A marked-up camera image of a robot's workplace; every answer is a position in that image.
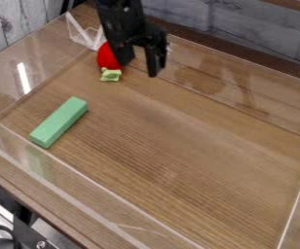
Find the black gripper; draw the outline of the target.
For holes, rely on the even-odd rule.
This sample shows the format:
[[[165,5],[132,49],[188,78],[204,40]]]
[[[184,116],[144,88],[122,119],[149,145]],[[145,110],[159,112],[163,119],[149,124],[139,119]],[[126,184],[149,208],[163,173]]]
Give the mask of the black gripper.
[[[167,67],[168,33],[147,20],[141,0],[97,0],[97,10],[120,65],[133,61],[133,47],[143,47],[148,74],[155,78]]]

